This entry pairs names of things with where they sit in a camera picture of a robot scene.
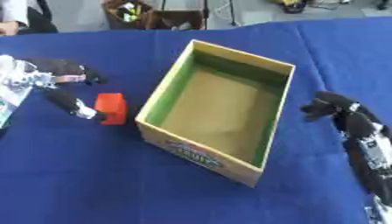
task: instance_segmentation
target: blue tablecloth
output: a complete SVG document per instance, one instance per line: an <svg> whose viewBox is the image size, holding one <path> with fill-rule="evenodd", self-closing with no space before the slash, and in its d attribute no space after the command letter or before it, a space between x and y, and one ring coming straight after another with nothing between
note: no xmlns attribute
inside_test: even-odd
<svg viewBox="0 0 392 224"><path fill-rule="evenodd" d="M346 94L392 123L392 19L271 23L230 31L102 31L0 38L0 53L78 60L126 95L133 117L190 39L297 65L256 189L141 140L133 122L100 126L32 93L0 141L0 223L367 223L364 192L328 119L298 108L317 90Z"/></svg>

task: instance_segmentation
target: box bottom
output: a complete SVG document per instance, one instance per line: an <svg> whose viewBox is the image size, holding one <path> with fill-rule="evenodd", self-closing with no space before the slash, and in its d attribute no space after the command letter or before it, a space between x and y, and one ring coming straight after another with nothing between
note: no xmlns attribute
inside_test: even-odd
<svg viewBox="0 0 392 224"><path fill-rule="evenodd" d="M196 64L160 126L258 166L280 94L280 88Z"/></svg>

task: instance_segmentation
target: robotic hand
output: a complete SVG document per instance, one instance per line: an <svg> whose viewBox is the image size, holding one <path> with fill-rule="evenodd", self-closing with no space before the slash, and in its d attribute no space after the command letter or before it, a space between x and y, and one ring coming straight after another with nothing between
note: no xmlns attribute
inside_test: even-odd
<svg viewBox="0 0 392 224"><path fill-rule="evenodd" d="M65 59L14 59L0 55L0 127L33 88L41 89L47 100L68 114L103 121L106 116L87 107L61 85L84 82L105 83L106 78L95 70Z"/></svg>
<svg viewBox="0 0 392 224"><path fill-rule="evenodd" d="M378 215L373 223L392 223L392 145L389 128L357 101L331 92L317 92L301 110L306 121L330 116L343 136L343 146L357 179L374 194Z"/></svg>

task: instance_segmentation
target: red cube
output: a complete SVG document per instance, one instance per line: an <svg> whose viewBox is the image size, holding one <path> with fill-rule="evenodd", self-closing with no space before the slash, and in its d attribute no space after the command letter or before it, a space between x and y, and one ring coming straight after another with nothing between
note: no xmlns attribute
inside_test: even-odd
<svg viewBox="0 0 392 224"><path fill-rule="evenodd" d="M127 103L123 94L98 94L94 109L105 113L104 125L122 125L127 119Z"/></svg>

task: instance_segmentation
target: yellow box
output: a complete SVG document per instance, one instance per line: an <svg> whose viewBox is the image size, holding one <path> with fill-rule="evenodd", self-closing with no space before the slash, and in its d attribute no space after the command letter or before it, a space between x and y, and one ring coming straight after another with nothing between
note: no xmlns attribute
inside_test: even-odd
<svg viewBox="0 0 392 224"><path fill-rule="evenodd" d="M294 70L291 64L192 40L136 123L148 143L254 186Z"/></svg>

